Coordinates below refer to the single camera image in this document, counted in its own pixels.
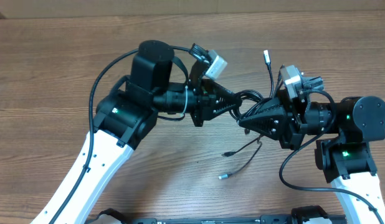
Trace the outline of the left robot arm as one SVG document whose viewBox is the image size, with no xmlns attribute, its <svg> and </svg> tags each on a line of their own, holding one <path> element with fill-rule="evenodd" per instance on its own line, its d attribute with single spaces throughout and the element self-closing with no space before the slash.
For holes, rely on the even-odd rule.
<svg viewBox="0 0 385 224">
<path fill-rule="evenodd" d="M 89 131 L 73 166 L 35 223 L 84 223 L 117 170 L 154 128 L 160 113 L 195 126 L 242 102 L 217 84 L 227 62 L 213 50 L 188 48 L 188 70 L 175 46 L 146 40 L 130 52 L 131 73 L 121 77 L 98 104 L 88 104 Z"/>
</svg>

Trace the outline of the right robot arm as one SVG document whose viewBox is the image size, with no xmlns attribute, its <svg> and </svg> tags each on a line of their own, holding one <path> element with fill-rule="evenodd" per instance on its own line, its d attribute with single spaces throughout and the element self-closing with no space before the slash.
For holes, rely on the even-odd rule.
<svg viewBox="0 0 385 224">
<path fill-rule="evenodd" d="M 239 126 L 278 140 L 292 153 L 283 161 L 279 177 L 291 189 L 333 192 L 348 223 L 385 223 L 385 205 L 370 143 L 385 139 L 385 101 L 376 96 L 351 96 L 335 102 L 325 91 L 326 103 L 311 101 L 309 91 L 290 99 L 286 90 L 253 107 Z M 283 176 L 289 160 L 311 143 L 315 163 L 329 187 L 303 187 Z"/>
</svg>

